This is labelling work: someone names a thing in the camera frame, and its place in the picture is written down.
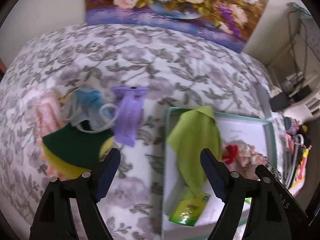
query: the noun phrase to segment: face mask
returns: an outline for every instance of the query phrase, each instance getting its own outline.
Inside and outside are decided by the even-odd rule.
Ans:
[[[114,104],[105,104],[101,93],[92,89],[77,89],[70,93],[61,108],[61,116],[78,130],[98,133],[111,128],[119,114]],[[81,122],[88,120],[91,131],[84,130]]]
[[[112,90],[117,97],[116,105],[119,107],[119,118],[112,128],[115,133],[114,140],[134,147],[144,96],[148,88],[114,87]]]

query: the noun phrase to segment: silver screw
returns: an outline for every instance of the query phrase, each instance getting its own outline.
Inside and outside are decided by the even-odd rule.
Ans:
[[[239,178],[239,173],[236,171],[231,172],[231,177],[233,178]]]
[[[82,177],[83,178],[88,178],[90,177],[91,173],[89,171],[85,171],[84,173],[82,173]]]
[[[58,180],[58,178],[56,176],[53,176],[50,178],[50,182],[56,182]]]
[[[268,178],[268,177],[263,177],[263,181],[265,182],[265,183],[270,183],[270,179]]]

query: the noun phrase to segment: blue surgical mask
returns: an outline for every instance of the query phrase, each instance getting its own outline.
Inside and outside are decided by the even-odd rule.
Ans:
[[[115,109],[113,117],[110,113],[112,109]],[[70,93],[61,110],[65,122],[87,133],[98,133],[111,128],[118,116],[117,106],[105,104],[101,93],[92,89],[77,89]],[[81,122],[85,120],[88,120],[92,131],[82,128]]]

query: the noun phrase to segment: blue bowl in painting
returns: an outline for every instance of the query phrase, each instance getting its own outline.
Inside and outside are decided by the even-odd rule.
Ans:
[[[148,6],[162,16],[180,20],[193,20],[202,16],[202,14],[198,13],[198,11],[189,3],[179,3],[180,10],[169,10],[165,7],[165,4],[172,2],[172,0],[152,1],[153,3],[149,3]]]

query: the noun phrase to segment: white wall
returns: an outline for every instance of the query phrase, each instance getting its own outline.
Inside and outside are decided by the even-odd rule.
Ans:
[[[244,52],[267,64],[288,41],[287,3],[270,0]],[[19,0],[0,28],[0,58],[8,67],[30,39],[84,22],[84,0]]]

